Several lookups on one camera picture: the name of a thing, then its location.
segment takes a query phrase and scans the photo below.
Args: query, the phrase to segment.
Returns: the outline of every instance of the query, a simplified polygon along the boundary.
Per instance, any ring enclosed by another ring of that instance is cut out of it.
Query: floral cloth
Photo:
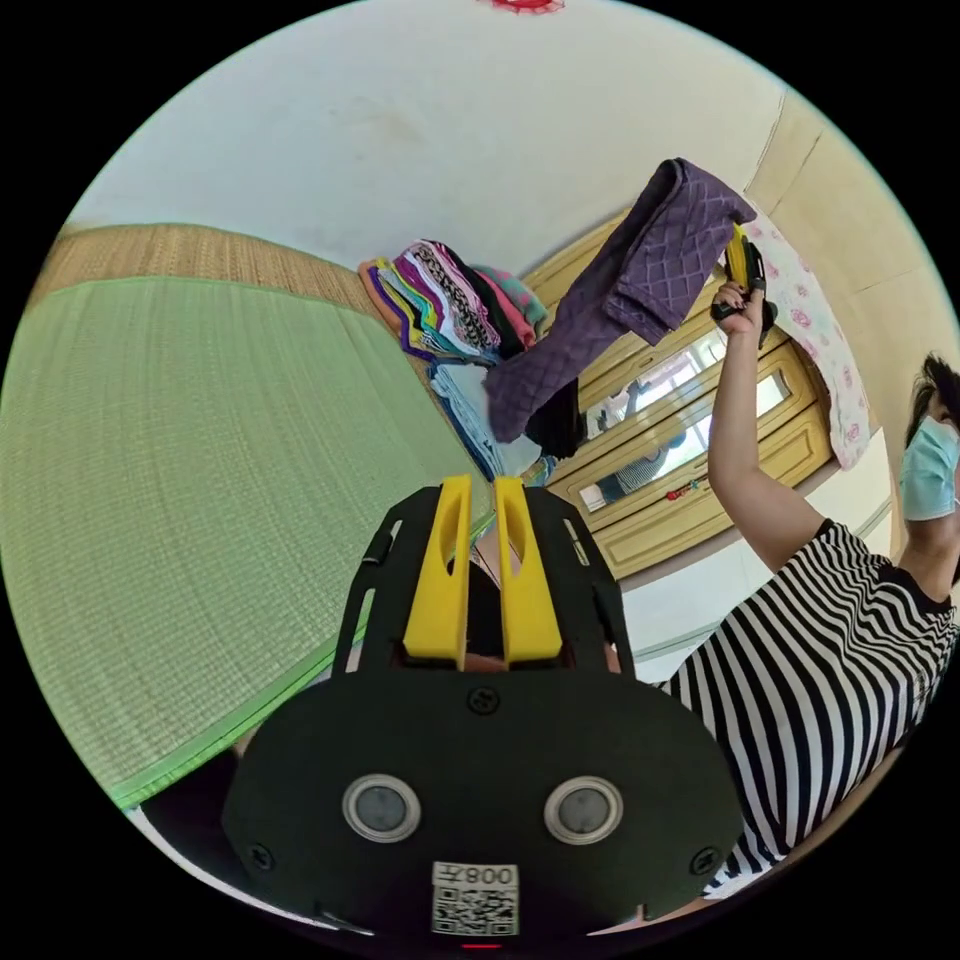
[[[810,267],[779,230],[757,211],[744,227],[763,255],[767,297],[777,305],[776,324],[808,354],[830,393],[830,444],[842,470],[850,470],[870,443],[863,382],[837,318]]]

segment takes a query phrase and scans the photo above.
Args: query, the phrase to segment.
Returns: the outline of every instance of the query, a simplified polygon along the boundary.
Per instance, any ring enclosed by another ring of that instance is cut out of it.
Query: wooden cabinet
[[[525,278],[551,311],[617,217]],[[695,546],[730,520],[707,481],[710,421],[726,337],[710,317],[717,271],[681,327],[656,346],[621,337],[580,377],[587,440],[549,489],[584,517],[618,579]],[[832,457],[822,385],[779,329],[757,375],[761,464],[795,486]]]

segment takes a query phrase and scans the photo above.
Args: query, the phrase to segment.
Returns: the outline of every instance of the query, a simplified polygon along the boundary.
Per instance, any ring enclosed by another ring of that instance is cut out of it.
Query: woven mat
[[[488,519],[490,487],[371,317],[58,257],[45,282],[78,285],[36,298],[0,398],[0,552],[47,702],[128,807],[329,664],[392,504],[469,473]]]
[[[61,236],[37,279],[29,305],[54,290],[88,280],[124,277],[196,277],[271,287],[339,303],[383,323],[354,270],[246,234],[181,223],[98,227]],[[404,356],[456,436],[430,389],[427,365]]]

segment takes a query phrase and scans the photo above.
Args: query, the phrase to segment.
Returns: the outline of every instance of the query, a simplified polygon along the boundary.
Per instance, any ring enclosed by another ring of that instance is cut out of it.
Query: hand
[[[736,310],[718,326],[729,336],[733,333],[756,333],[763,329],[763,291],[754,289],[747,297],[747,291],[739,283],[725,283],[713,298],[714,303],[726,303]]]

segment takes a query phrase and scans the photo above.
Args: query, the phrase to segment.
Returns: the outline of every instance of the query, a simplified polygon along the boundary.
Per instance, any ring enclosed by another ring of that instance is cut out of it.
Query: surgical mask
[[[903,455],[900,496],[905,520],[949,516],[957,500],[960,435],[949,424],[925,417]]]

